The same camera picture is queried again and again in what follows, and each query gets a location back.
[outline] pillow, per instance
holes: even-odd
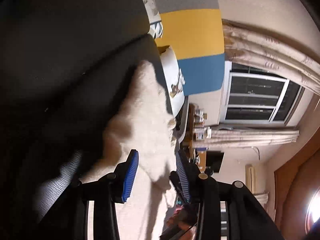
[[[146,7],[146,11],[150,22],[149,34],[154,39],[161,38],[163,34],[163,26],[155,0],[143,0],[143,3]]]
[[[184,94],[182,89],[182,85],[185,83],[184,78],[171,46],[160,55],[160,59],[169,92],[172,114],[176,117],[184,103]]]

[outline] blue panel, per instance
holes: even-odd
[[[186,81],[185,96],[219,90],[224,77],[224,53],[178,60]]]

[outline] beige cloth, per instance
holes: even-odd
[[[103,159],[81,179],[95,181],[114,171],[131,149],[139,152],[139,166],[127,203],[116,204],[121,240],[159,239],[168,207],[175,201],[169,183],[176,170],[175,127],[167,113],[164,89],[157,83],[153,65],[142,62],[132,77],[126,99],[104,132]],[[89,206],[88,239],[93,238],[93,203]]]
[[[320,95],[320,64],[270,36],[223,24],[228,60],[270,71]]]
[[[211,138],[203,141],[193,141],[192,146],[194,148],[207,147],[211,150],[220,148],[245,148],[291,143],[295,142],[298,136],[299,130],[212,130]]]

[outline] yellow panel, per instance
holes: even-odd
[[[193,9],[161,14],[163,36],[158,47],[171,45],[177,59],[224,53],[219,9]]]

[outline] air conditioner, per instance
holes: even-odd
[[[251,191],[252,194],[256,193],[256,185],[257,185],[257,176],[256,176],[256,169],[249,165],[246,166],[245,171],[245,180],[246,180],[246,186]]]

